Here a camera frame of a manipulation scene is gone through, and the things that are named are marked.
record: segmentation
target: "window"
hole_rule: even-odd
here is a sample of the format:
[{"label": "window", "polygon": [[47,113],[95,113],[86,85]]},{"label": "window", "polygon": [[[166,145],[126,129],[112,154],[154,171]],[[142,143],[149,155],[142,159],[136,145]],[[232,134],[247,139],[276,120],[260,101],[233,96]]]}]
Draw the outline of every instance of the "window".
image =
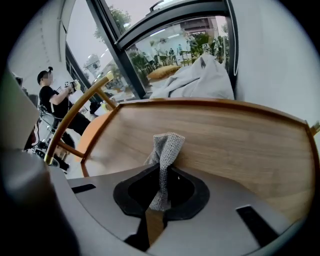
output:
[{"label": "window", "polygon": [[[167,7],[171,4],[183,0],[164,0],[154,7],[154,10]],[[120,33],[124,33],[134,24],[142,20],[150,13],[150,7],[159,0],[105,0],[111,15],[119,28]]]},{"label": "window", "polygon": [[68,27],[66,42],[84,76],[95,83],[112,72],[114,79],[101,89],[117,102],[135,96],[120,73],[104,41],[96,36],[97,25],[86,0],[76,0]]},{"label": "window", "polygon": [[163,66],[187,69],[203,53],[215,56],[226,70],[229,67],[229,37],[226,18],[210,16],[193,18],[162,28],[126,50],[147,93],[165,82],[148,78]]}]

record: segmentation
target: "black pants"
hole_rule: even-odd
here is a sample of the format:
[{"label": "black pants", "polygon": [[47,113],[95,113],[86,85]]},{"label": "black pants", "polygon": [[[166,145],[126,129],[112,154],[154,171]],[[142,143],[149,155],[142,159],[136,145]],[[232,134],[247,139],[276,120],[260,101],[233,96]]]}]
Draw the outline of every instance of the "black pants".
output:
[{"label": "black pants", "polygon": [[86,119],[86,117],[83,114],[78,112],[69,124],[68,128],[82,135],[89,124],[90,121]]}]

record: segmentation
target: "man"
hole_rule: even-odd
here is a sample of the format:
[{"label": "man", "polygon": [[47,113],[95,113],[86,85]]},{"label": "man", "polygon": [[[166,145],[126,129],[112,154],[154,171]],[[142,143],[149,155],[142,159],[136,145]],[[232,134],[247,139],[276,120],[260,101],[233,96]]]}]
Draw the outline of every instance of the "man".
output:
[{"label": "man", "polygon": [[[37,82],[41,86],[39,98],[40,103],[45,106],[49,113],[62,120],[73,106],[68,100],[68,96],[73,93],[74,89],[68,86],[61,93],[53,90],[50,87],[53,82],[52,70],[52,67],[49,67],[48,70],[43,70],[38,74]],[[77,113],[68,128],[82,135],[89,123],[90,121],[83,114]]]}]

